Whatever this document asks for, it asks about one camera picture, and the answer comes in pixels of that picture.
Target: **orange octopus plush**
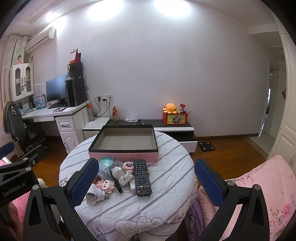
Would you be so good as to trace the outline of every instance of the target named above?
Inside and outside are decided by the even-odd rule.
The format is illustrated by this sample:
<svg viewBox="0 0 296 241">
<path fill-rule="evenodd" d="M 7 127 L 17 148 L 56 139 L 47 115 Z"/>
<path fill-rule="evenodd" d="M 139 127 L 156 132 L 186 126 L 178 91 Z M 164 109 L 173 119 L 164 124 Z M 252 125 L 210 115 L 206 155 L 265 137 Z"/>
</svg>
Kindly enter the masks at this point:
<svg viewBox="0 0 296 241">
<path fill-rule="evenodd" d="M 168 113 L 168 114 L 178 114 L 179 110 L 177 109 L 177 107 L 174 104 L 169 103 L 166 105 L 165 108 L 163 108 L 163 112 Z"/>
</svg>

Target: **computer monitor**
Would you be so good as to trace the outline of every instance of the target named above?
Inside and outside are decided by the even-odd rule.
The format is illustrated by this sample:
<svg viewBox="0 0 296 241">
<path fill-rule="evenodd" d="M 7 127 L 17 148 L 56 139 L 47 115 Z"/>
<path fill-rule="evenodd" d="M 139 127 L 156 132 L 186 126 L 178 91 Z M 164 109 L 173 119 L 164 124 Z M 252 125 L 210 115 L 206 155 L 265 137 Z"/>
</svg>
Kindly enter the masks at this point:
<svg viewBox="0 0 296 241">
<path fill-rule="evenodd" d="M 46 82 L 47 102 L 67 98 L 65 81 L 68 75 L 64 75 Z"/>
</svg>

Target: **round table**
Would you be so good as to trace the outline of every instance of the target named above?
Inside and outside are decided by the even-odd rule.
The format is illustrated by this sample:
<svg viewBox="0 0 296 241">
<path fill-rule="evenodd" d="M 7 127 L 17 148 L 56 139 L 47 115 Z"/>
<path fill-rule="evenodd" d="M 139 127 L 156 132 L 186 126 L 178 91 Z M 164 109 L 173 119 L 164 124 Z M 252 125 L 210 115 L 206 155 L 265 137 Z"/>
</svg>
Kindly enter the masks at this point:
<svg viewBox="0 0 296 241">
<path fill-rule="evenodd" d="M 179 227 L 195 199 L 197 179 L 194 163 L 186 149 L 172 137 L 155 132 L 159 161 L 147 163 L 152 194 L 138 197 L 129 185 L 123 193 L 112 191 L 109 199 L 94 206 L 84 199 L 75 207 L 80 218 L 97 240 L 165 240 Z M 78 145 L 60 167 L 59 180 L 80 170 L 89 159 L 88 148 L 95 137 Z"/>
</svg>

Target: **metal screw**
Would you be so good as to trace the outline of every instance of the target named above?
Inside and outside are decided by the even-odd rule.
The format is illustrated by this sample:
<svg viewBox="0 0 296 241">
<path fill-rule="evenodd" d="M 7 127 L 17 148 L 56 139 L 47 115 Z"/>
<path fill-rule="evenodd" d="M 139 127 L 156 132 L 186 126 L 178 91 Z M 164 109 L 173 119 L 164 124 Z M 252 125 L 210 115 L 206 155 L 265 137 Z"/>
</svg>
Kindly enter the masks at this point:
<svg viewBox="0 0 296 241">
<path fill-rule="evenodd" d="M 66 186 L 66 184 L 67 184 L 67 181 L 60 181 L 59 182 L 60 187 L 64 187 L 64 186 Z"/>
<path fill-rule="evenodd" d="M 37 184 L 33 186 L 33 190 L 37 190 L 38 188 L 39 188 L 39 185 Z"/>
<path fill-rule="evenodd" d="M 227 184 L 231 187 L 233 187 L 235 185 L 234 181 L 233 180 L 228 180 L 227 181 Z"/>
<path fill-rule="evenodd" d="M 254 188 L 255 188 L 256 190 L 260 190 L 260 189 L 261 189 L 261 187 L 260 187 L 258 184 L 255 184 L 255 185 L 254 185 Z"/>
</svg>

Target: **toy box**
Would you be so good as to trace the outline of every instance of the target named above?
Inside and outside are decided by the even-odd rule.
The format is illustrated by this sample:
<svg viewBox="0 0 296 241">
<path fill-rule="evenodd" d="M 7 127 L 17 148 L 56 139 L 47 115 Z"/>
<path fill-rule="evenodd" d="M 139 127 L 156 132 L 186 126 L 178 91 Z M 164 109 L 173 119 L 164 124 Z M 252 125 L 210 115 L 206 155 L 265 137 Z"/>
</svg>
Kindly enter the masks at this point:
<svg viewBox="0 0 296 241">
<path fill-rule="evenodd" d="M 103 126 L 89 147 L 89 156 L 100 160 L 158 161 L 158 147 L 152 125 Z"/>
<path fill-rule="evenodd" d="M 163 123 L 165 125 L 186 125 L 188 114 L 166 114 L 163 113 Z"/>
</svg>

